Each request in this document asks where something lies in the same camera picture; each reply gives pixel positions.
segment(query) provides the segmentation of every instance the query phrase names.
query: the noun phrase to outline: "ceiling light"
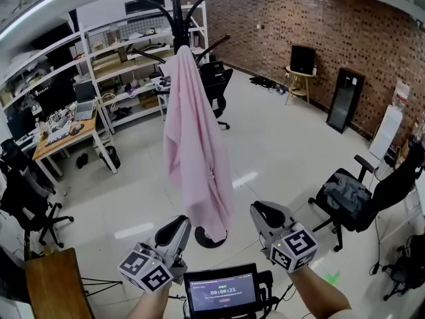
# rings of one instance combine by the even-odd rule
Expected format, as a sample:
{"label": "ceiling light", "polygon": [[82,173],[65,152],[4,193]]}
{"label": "ceiling light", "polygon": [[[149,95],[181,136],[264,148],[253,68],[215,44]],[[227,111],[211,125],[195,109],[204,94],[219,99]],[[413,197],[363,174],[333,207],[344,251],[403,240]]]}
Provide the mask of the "ceiling light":
{"label": "ceiling light", "polygon": [[48,5],[54,0],[40,0],[37,3],[35,3],[33,6],[31,6],[29,9],[27,9],[22,15],[20,15],[17,19],[15,19],[12,23],[10,23],[8,26],[6,26],[3,31],[0,33],[0,41],[6,37],[17,25],[22,23],[25,19],[30,17],[32,14],[37,12],[39,9],[43,8],[45,5]]}

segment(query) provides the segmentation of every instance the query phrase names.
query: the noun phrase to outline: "wooden stool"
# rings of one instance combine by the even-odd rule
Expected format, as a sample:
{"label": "wooden stool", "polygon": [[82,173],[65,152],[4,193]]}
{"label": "wooden stool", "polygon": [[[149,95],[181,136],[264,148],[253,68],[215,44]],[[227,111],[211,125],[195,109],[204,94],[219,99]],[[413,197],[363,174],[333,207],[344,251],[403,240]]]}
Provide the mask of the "wooden stool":
{"label": "wooden stool", "polygon": [[[291,98],[291,94],[293,94],[295,96],[300,96],[300,97],[301,96],[307,96],[307,103],[310,103],[308,81],[309,81],[310,78],[313,78],[314,75],[291,71],[290,66],[287,66],[286,70],[294,76],[294,79],[292,80],[292,83],[291,83],[291,86],[290,86],[290,91],[289,91],[288,97],[286,98],[285,105],[288,103],[288,100]],[[304,81],[305,81],[305,90],[302,90],[301,88],[296,87],[298,79],[300,79],[300,81],[302,81],[303,78],[304,78]]]}

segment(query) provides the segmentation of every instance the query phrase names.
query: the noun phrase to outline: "wooden desk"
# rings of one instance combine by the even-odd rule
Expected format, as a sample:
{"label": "wooden desk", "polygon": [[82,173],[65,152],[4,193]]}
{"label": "wooden desk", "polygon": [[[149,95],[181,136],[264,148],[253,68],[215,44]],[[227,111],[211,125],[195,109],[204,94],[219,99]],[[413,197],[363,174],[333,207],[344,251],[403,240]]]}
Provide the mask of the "wooden desk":
{"label": "wooden desk", "polygon": [[93,319],[73,248],[25,263],[36,319]]}
{"label": "wooden desk", "polygon": [[[292,80],[292,84],[290,86],[290,93],[288,94],[288,97],[286,98],[285,105],[286,105],[286,103],[288,103],[288,100],[291,98],[292,94],[294,94],[296,96],[307,96],[307,103],[310,103],[308,81],[309,81],[310,78],[313,78],[314,75],[291,71],[290,66],[287,66],[286,70],[294,76],[294,79]],[[296,89],[296,83],[297,83],[299,78],[300,79],[304,78],[304,80],[305,80],[305,90],[302,90],[302,89],[299,89],[299,88]]]}
{"label": "wooden desk", "polygon": [[75,122],[71,126],[71,131],[78,125],[82,124],[84,127],[78,132],[76,135],[69,135],[60,141],[57,141],[56,143],[53,143],[49,146],[46,146],[47,139],[44,141],[41,141],[34,153],[33,160],[36,161],[36,163],[39,165],[40,169],[46,174],[47,178],[50,180],[50,182],[53,183],[53,185],[63,194],[66,195],[66,190],[61,188],[59,182],[53,177],[53,175],[49,172],[49,170],[46,168],[44,163],[42,162],[43,158],[47,158],[52,164],[54,169],[58,169],[56,164],[50,159],[50,155],[54,154],[55,152],[64,149],[66,146],[70,146],[71,144],[83,140],[85,137],[92,136],[94,138],[94,141],[99,147],[100,152],[105,157],[106,162],[108,163],[110,169],[113,173],[117,173],[117,169],[115,168],[115,165],[112,163],[111,158],[106,152],[106,149],[99,138],[98,133],[96,132],[96,114],[97,112],[93,112],[93,118],[91,120],[81,120],[79,122]]}

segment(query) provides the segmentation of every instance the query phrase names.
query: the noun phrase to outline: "white shelving unit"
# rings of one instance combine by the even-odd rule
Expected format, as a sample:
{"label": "white shelving unit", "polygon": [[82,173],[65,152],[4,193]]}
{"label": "white shelving unit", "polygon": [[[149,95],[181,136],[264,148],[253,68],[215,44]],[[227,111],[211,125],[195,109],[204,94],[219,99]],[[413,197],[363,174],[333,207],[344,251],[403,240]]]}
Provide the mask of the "white shelving unit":
{"label": "white shelving unit", "polygon": [[[182,10],[189,10],[192,6],[191,5],[184,5],[182,6]],[[194,32],[200,32],[200,34],[202,34],[203,38],[204,38],[204,44],[205,47],[208,48],[208,33],[207,33],[207,12],[206,12],[206,7],[205,7],[205,2],[200,4],[198,7],[198,9],[201,9],[202,11],[202,17],[203,17],[203,26],[200,27],[198,25],[198,23],[194,20],[194,18],[192,17],[192,22],[194,23],[194,25],[196,27],[189,29],[190,32],[190,37],[193,38],[193,33]],[[46,82],[47,80],[53,78],[54,76],[56,76],[57,74],[63,72],[64,70],[73,67],[75,65],[78,64],[82,64],[82,63],[86,63],[87,67],[88,67],[88,71],[90,74],[90,79],[93,83],[94,89],[96,91],[97,97],[99,98],[100,101],[100,112],[99,115],[102,119],[102,123],[105,127],[105,129],[109,129],[111,131],[111,133],[115,134],[115,130],[114,127],[125,124],[126,122],[130,122],[132,120],[135,120],[137,118],[140,117],[144,117],[148,114],[152,114],[154,112],[158,112],[160,111],[160,106],[156,106],[150,109],[143,109],[139,103],[139,98],[137,97],[138,94],[144,93],[144,92],[149,92],[152,91],[155,87],[154,86],[143,86],[135,91],[133,91],[133,93],[131,94],[131,96],[129,94],[127,94],[126,92],[118,94],[114,99],[112,100],[108,100],[108,101],[103,101],[102,100],[102,96],[100,94],[100,89],[99,89],[99,83],[111,79],[113,77],[119,76],[121,74],[127,73],[127,72],[132,72],[134,70],[137,70],[139,68],[143,68],[143,67],[147,67],[150,65],[154,65],[157,64],[157,62],[155,60],[151,60],[149,58],[144,58],[144,57],[139,57],[139,58],[135,58],[132,60],[128,60],[125,61],[123,63],[121,63],[121,65],[118,65],[118,67],[115,67],[113,70],[104,70],[102,73],[98,73],[95,74],[94,70],[92,68],[92,60],[94,60],[97,56],[107,53],[109,51],[114,51],[114,50],[118,50],[119,48],[122,47],[127,47],[129,45],[134,45],[134,44],[138,44],[138,43],[142,43],[142,42],[147,42],[147,41],[152,41],[155,39],[159,39],[159,38],[165,38],[165,37],[169,37],[171,39],[172,34],[171,31],[165,31],[165,32],[159,32],[155,35],[150,35],[147,37],[141,37],[141,38],[137,38],[137,39],[132,39],[132,40],[128,40],[128,41],[124,41],[121,43],[116,43],[113,44],[111,46],[108,46],[102,50],[98,50],[95,52],[91,52],[89,49],[89,43],[88,43],[88,37],[90,37],[90,35],[96,34],[96,33],[101,33],[104,31],[108,31],[111,28],[112,24],[122,24],[122,23],[126,23],[126,21],[128,19],[133,19],[135,17],[146,17],[152,15],[152,17],[162,17],[163,15],[159,15],[158,14],[158,10],[152,10],[152,11],[144,11],[144,12],[139,12],[139,13],[134,13],[128,16],[128,18],[126,19],[120,19],[120,20],[116,20],[113,23],[109,23],[109,24],[105,24],[105,25],[96,25],[93,27],[88,27],[88,28],[82,28],[80,26],[80,31],[61,39],[60,41],[54,43],[53,45],[45,48],[44,50],[40,51],[39,53],[37,53],[36,55],[32,56],[29,60],[25,61],[23,64],[20,64],[16,69],[14,69],[12,72],[10,72],[6,77],[4,77],[3,79],[0,79],[0,86],[3,85],[4,83],[6,83],[8,80],[16,77],[16,75],[20,74],[21,71],[30,63],[34,62],[35,60],[37,60],[38,58],[40,58],[43,55],[46,55],[50,52],[52,52],[53,50],[57,49],[58,47],[61,47],[71,41],[75,41],[77,39],[80,39],[82,41],[82,46],[84,49],[84,57],[80,58],[78,60],[74,60],[54,71],[52,71],[51,73],[47,74],[46,76],[43,76],[40,80],[36,81],[34,84],[26,87],[24,90],[22,90],[17,96],[15,96],[10,102],[8,102],[6,105],[4,105],[4,107],[2,107],[2,112],[3,114],[1,115],[3,117],[3,119],[6,119],[6,111],[7,109],[13,105],[13,103],[15,103],[16,101],[18,101],[19,99],[23,98],[27,93],[29,93],[30,91],[32,91],[34,88],[36,88],[37,86],[39,86],[40,84]],[[192,52],[195,54],[201,54],[204,51],[204,49],[202,48],[193,48]],[[167,60],[168,58],[172,57],[174,55],[174,49],[171,47],[169,50],[165,50],[165,51],[161,51],[161,52],[156,52],[155,53],[156,56],[160,56],[161,58]],[[205,60],[208,62],[209,61],[209,56],[207,55]],[[125,107],[127,106],[131,106],[132,109],[132,114],[124,117],[120,120],[116,120],[113,121],[112,120],[112,112],[113,110],[110,110],[111,105],[115,104],[115,109],[118,109],[119,107]]]}

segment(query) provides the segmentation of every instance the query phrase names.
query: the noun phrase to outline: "screen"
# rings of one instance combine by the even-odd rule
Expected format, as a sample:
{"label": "screen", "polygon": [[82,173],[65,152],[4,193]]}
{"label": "screen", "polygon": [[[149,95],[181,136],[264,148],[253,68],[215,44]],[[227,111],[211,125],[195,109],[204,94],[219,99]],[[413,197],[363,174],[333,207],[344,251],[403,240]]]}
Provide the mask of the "screen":
{"label": "screen", "polygon": [[256,302],[252,273],[208,281],[191,281],[194,311],[218,310]]}
{"label": "screen", "polygon": [[46,117],[76,101],[74,87],[68,79],[53,82],[42,92],[36,92],[35,98]]}
{"label": "screen", "polygon": [[30,108],[16,114],[7,125],[12,133],[13,139],[18,140],[35,129],[35,118]]}
{"label": "screen", "polygon": [[96,92],[94,91],[93,83],[91,81],[83,82],[82,84],[77,84],[75,86],[75,95],[77,97],[78,103],[84,103],[88,102],[89,100],[93,100],[95,93]]}

